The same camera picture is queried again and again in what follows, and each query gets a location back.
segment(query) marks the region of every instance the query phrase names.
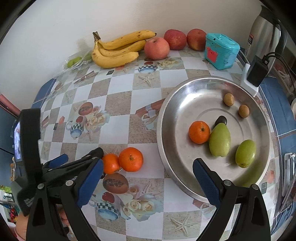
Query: cable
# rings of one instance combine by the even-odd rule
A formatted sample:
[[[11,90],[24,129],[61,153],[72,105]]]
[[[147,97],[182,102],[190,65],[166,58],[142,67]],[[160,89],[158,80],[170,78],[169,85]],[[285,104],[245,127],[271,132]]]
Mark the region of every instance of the cable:
[[[273,53],[275,53],[275,52],[268,53],[266,56],[264,56],[264,57],[263,57],[263,61],[264,61],[264,60],[267,60],[267,59],[269,59],[269,58],[271,58],[271,57],[274,57],[274,58],[278,59],[279,61],[281,61],[281,62],[283,63],[283,65],[286,67],[286,69],[287,69],[287,71],[288,71],[288,73],[289,73],[290,80],[291,80],[291,83],[292,83],[292,86],[293,86],[293,89],[294,89],[294,95],[295,95],[295,98],[296,98],[296,90],[295,90],[295,86],[294,86],[294,83],[293,83],[293,78],[292,78],[291,73],[293,73],[294,77],[296,77],[296,74],[295,74],[295,73],[291,70],[291,68],[288,66],[288,64],[286,63],[286,61],[285,61],[285,59],[283,58],[283,56],[281,56],[280,54],[276,53],[276,54],[278,54],[278,55],[280,55],[280,56],[282,57],[282,59],[281,59],[280,57],[278,57],[278,56],[276,56],[276,55],[272,55]]]
[[[246,63],[247,63],[247,64],[250,64],[250,62],[248,61],[248,59],[247,59],[247,57],[245,56],[245,54],[244,54],[241,50],[239,50],[239,52],[240,52],[240,53],[242,54],[242,56],[244,57]]]
[[[282,60],[286,63],[286,67],[287,67],[287,69],[289,69],[290,71],[291,71],[291,73],[296,77],[296,74],[293,72],[293,70],[290,68],[290,66],[287,64],[287,62],[285,61],[285,59],[284,59],[284,57],[282,56],[282,55],[280,55],[279,53],[276,53],[276,52],[270,52],[270,53],[268,53],[266,56],[269,56],[269,55],[271,55],[271,54],[277,54],[277,55],[279,55],[281,58],[282,58]]]

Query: starfish print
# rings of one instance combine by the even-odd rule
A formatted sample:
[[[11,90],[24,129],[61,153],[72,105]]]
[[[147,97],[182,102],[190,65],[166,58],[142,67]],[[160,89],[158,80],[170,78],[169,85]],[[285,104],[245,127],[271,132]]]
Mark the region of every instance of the starfish print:
[[[196,224],[198,224],[198,222],[187,223],[188,218],[189,218],[189,214],[183,220],[183,222],[180,222],[180,221],[175,220],[174,218],[171,218],[172,222],[177,226],[173,231],[181,230],[185,233],[186,236],[189,236],[187,227],[190,227],[192,225],[196,225]]]
[[[144,194],[151,194],[151,195],[155,195],[155,194],[160,194],[160,192],[149,192],[149,188],[151,187],[151,182],[149,182],[144,188],[143,190],[140,191],[139,196],[142,196]]]
[[[88,136],[89,136],[89,140],[92,141],[92,132],[89,131],[87,134],[88,134]]]
[[[80,109],[80,107],[75,107],[75,106],[73,106],[73,110],[74,110],[74,112],[77,112],[77,111],[79,111],[79,109]]]
[[[193,57],[195,57],[194,53],[193,53],[193,52],[191,52],[191,50],[190,50],[190,49],[183,49],[183,50],[181,50],[181,52],[183,52],[183,53],[185,53],[185,54],[192,55]]]
[[[142,81],[137,83],[136,85],[146,83],[149,87],[151,87],[151,80],[154,80],[156,77],[150,77],[151,73],[148,74],[147,76],[138,76]]]
[[[123,73],[127,74],[127,72],[133,68],[134,68],[134,66],[132,66],[132,67],[131,66],[127,66],[127,67],[124,66],[122,69],[118,69],[116,71],[122,71]]]
[[[116,151],[117,151],[117,146],[115,146],[114,150],[111,153],[115,154]]]
[[[65,96],[66,96],[67,103],[69,103],[70,98],[73,96],[73,94],[65,94]]]
[[[43,146],[43,150],[44,150],[44,154],[46,155],[47,152],[49,151],[49,148],[46,145],[44,145]]]

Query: orange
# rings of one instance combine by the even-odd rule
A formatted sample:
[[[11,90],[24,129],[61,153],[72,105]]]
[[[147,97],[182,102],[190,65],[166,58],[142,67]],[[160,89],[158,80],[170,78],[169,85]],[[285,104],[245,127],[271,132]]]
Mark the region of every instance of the orange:
[[[103,156],[102,160],[104,163],[104,173],[113,174],[115,171],[120,169],[118,157],[115,154],[106,154]]]
[[[195,121],[189,127],[189,137],[196,144],[202,144],[208,141],[210,137],[210,128],[203,121]]]
[[[143,155],[138,149],[128,147],[119,154],[119,165],[127,172],[136,172],[143,165]]]

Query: screw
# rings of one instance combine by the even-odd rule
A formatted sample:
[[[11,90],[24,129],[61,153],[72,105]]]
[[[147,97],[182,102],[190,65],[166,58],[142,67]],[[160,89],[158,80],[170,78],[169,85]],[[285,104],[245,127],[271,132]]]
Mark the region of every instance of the screw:
[[[229,181],[229,180],[224,180],[224,184],[225,184],[226,186],[231,186],[231,181]]]
[[[72,186],[73,185],[73,181],[72,180],[68,180],[66,181],[66,186]]]
[[[43,189],[43,188],[44,188],[44,184],[43,184],[43,183],[40,183],[40,184],[37,186],[37,188],[38,188],[39,190]]]
[[[259,189],[259,187],[256,184],[253,184],[252,185],[252,188],[255,189],[255,190],[258,190]]]

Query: plastic bag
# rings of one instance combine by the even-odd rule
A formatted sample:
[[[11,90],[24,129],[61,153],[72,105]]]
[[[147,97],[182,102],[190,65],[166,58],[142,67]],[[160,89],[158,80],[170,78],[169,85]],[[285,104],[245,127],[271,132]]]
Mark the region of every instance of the plastic bag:
[[[88,48],[71,55],[65,61],[64,71],[66,72],[74,69],[80,70],[83,65],[86,65],[92,62],[91,53],[92,53],[92,49]]]

